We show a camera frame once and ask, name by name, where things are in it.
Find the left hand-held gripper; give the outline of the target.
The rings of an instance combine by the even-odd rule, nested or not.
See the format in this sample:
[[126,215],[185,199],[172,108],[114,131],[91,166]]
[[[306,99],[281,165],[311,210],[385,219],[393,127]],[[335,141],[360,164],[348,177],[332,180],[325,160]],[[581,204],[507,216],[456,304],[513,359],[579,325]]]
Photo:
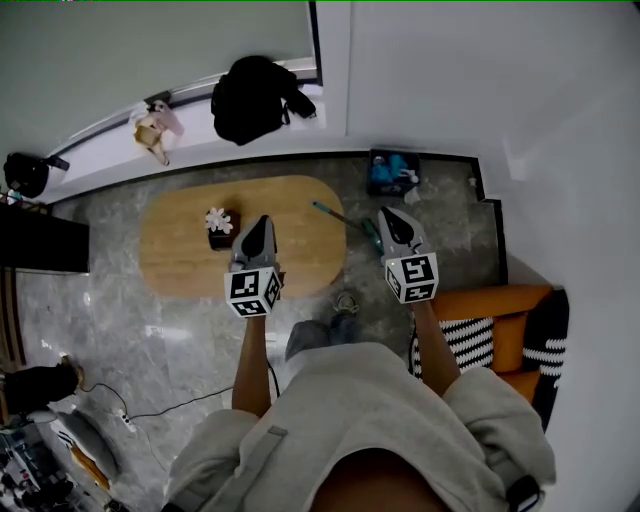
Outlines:
[[283,283],[276,257],[275,228],[268,215],[248,224],[232,244],[224,275],[227,305],[239,318],[269,315]]

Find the teal handled broom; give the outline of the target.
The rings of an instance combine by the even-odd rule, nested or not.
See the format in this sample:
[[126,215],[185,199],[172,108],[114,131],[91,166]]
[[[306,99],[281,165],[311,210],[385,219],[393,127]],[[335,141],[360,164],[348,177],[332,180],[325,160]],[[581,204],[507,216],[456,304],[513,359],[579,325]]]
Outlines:
[[313,201],[312,205],[319,211],[330,215],[331,217],[339,220],[346,226],[349,226],[361,232],[373,244],[375,250],[380,256],[384,254],[381,236],[378,232],[378,229],[375,227],[374,223],[369,218],[365,218],[362,221],[355,222],[344,217],[343,215],[339,214],[337,211],[329,208],[328,206],[318,201]]

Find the person's right forearm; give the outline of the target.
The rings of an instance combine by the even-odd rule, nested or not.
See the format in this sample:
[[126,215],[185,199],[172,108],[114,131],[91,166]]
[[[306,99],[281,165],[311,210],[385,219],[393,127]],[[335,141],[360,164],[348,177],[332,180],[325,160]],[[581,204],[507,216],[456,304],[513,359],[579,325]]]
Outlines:
[[442,397],[460,377],[461,372],[430,301],[412,304],[415,320],[422,381]]

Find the person's left forearm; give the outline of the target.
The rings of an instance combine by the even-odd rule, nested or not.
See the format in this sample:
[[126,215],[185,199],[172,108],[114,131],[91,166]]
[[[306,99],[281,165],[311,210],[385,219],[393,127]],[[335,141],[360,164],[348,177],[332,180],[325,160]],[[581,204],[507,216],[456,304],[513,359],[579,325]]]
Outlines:
[[247,319],[232,389],[232,408],[262,417],[271,407],[264,316]]

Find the white artificial flower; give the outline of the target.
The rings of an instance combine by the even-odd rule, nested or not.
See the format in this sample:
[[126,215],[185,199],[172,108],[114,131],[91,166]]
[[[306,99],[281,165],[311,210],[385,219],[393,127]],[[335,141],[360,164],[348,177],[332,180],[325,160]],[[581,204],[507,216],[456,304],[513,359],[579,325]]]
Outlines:
[[211,233],[229,235],[234,229],[231,214],[223,208],[211,208],[205,216],[205,226]]

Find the black plastic crate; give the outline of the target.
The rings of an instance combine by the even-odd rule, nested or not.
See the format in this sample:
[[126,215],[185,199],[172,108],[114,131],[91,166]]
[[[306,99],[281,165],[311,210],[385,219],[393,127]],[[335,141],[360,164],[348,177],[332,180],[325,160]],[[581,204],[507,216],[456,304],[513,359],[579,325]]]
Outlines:
[[[371,167],[373,166],[373,158],[378,155],[383,157],[389,157],[391,154],[400,154],[408,163],[409,168],[416,171],[417,176],[419,177],[419,182],[417,184],[411,183],[408,180],[402,180],[400,182],[396,182],[392,184],[377,183],[371,180],[370,170],[371,170]],[[418,187],[420,183],[421,183],[420,157],[417,153],[400,151],[400,150],[378,149],[378,148],[374,148],[369,151],[369,159],[367,164],[367,192],[370,195],[393,196],[393,197],[404,196],[412,188]]]

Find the blue bottles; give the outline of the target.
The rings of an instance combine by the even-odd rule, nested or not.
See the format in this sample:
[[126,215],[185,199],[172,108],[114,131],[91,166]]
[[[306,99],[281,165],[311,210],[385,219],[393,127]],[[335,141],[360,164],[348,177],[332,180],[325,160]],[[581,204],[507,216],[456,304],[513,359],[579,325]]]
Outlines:
[[400,154],[391,154],[389,157],[375,156],[370,170],[373,182],[392,184],[402,180],[408,180],[417,184],[419,177],[415,170],[410,169],[408,163]]

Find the person's grey trousers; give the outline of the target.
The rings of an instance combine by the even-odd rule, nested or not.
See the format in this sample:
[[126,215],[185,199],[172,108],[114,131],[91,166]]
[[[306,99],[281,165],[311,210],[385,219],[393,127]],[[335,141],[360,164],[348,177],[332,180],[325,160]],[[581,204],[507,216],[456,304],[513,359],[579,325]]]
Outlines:
[[357,317],[349,313],[337,313],[328,323],[319,320],[298,322],[289,336],[285,360],[289,361],[305,350],[355,343],[358,330]]

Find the white window bench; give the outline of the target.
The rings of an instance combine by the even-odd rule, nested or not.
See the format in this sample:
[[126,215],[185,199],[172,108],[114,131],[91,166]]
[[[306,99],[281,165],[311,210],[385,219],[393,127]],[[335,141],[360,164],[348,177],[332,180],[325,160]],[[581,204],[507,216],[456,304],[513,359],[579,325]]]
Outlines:
[[105,186],[204,164],[246,158],[304,152],[326,134],[323,88],[306,84],[302,92],[316,106],[316,116],[290,116],[290,123],[255,141],[238,146],[219,137],[214,129],[209,103],[200,101],[177,110],[184,133],[162,134],[162,148],[169,158],[163,165],[149,150],[134,140],[133,128],[124,125],[84,142],[62,155],[70,168],[50,172],[45,191],[38,197],[44,204]]

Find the black white striped cushion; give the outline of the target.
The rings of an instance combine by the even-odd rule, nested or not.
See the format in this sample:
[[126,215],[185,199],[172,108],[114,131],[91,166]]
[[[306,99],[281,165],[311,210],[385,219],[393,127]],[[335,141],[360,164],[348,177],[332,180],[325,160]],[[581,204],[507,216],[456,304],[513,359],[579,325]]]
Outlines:
[[461,373],[473,368],[492,366],[492,317],[440,321],[439,326]]

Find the pink tumbler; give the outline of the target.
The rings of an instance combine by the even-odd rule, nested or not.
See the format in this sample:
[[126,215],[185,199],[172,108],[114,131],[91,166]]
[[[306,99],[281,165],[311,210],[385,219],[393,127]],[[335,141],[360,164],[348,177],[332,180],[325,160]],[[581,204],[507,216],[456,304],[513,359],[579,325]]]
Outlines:
[[164,101],[155,100],[150,107],[150,113],[162,130],[169,130],[178,137],[184,134],[183,125],[173,110]]

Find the person's grey shirt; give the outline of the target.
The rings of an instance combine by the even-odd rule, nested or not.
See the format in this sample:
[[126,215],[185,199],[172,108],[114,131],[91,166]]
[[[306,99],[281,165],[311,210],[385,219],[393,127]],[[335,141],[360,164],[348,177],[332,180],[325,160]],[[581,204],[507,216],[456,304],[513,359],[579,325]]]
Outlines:
[[308,512],[343,458],[368,449],[412,466],[453,512],[508,512],[529,477],[556,480],[538,414],[487,368],[443,395],[379,343],[306,350],[263,416],[210,414],[174,461],[163,512]]

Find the grey-green roller blind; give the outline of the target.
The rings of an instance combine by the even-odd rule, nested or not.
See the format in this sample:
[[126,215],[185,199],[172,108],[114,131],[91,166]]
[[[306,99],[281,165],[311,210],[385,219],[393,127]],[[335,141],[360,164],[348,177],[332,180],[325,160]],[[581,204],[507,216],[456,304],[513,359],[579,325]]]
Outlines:
[[0,157],[47,155],[95,123],[241,57],[312,53],[306,2],[0,0]]

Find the black backpack with tan patch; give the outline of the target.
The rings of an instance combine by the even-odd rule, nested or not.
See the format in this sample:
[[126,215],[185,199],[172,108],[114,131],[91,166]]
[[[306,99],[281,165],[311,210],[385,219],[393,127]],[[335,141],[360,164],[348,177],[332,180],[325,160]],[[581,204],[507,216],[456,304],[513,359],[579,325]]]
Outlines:
[[46,188],[49,161],[24,153],[10,153],[3,166],[8,187],[24,197],[34,199]]

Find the grey pillow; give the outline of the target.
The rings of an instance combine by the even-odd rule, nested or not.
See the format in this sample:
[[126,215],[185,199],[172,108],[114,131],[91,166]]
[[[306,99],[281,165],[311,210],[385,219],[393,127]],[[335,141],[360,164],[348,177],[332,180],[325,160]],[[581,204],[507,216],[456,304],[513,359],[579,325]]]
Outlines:
[[79,410],[60,412],[50,424],[72,458],[96,480],[115,480],[120,472],[116,458],[98,429]]

